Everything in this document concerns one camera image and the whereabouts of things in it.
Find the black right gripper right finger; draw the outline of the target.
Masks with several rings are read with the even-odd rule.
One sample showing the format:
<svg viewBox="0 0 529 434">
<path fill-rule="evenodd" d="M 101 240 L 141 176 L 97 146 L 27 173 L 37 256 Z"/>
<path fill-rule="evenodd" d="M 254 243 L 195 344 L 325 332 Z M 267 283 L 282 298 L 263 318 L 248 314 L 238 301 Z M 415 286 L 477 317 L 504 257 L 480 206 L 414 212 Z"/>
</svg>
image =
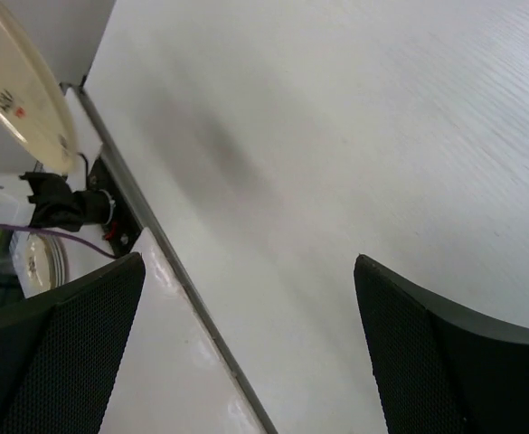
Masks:
<svg viewBox="0 0 529 434">
<path fill-rule="evenodd" d="M 529 433 L 529 328 L 422 288 L 365 255 L 357 304 L 390 433 Z"/>
</svg>

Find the cream plate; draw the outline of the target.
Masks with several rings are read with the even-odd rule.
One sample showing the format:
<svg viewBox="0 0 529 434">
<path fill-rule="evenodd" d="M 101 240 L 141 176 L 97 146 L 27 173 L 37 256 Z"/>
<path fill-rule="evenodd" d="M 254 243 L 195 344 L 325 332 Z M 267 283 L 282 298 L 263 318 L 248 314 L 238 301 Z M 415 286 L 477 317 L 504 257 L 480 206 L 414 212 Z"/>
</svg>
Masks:
<svg viewBox="0 0 529 434">
<path fill-rule="evenodd" d="M 43 165 L 60 174 L 74 170 L 77 135 L 59 82 L 1 2 L 0 123 Z"/>
</svg>

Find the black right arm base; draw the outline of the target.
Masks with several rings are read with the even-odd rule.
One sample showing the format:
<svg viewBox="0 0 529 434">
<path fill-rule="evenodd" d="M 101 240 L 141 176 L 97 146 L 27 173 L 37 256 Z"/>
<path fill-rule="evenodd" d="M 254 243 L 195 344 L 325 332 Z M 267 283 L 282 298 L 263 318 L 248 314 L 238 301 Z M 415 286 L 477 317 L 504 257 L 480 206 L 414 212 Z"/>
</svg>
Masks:
<svg viewBox="0 0 529 434">
<path fill-rule="evenodd" d="M 101 225 L 103 240 L 116 256 L 129 253 L 141 234 L 142 226 L 101 156 L 95 159 L 90 169 L 89 188 L 99 193 L 107 193 L 112 200 L 112 216 Z"/>
</svg>

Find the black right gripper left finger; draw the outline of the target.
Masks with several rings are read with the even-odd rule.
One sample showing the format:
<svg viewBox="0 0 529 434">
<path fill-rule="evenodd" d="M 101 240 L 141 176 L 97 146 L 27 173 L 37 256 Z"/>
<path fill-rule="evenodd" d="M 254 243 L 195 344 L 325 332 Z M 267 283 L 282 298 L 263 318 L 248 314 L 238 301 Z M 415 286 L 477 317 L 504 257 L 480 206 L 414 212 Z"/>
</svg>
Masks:
<svg viewBox="0 0 529 434">
<path fill-rule="evenodd" d="M 0 433 L 97 433 L 146 276 L 137 252 L 0 308 Z"/>
</svg>

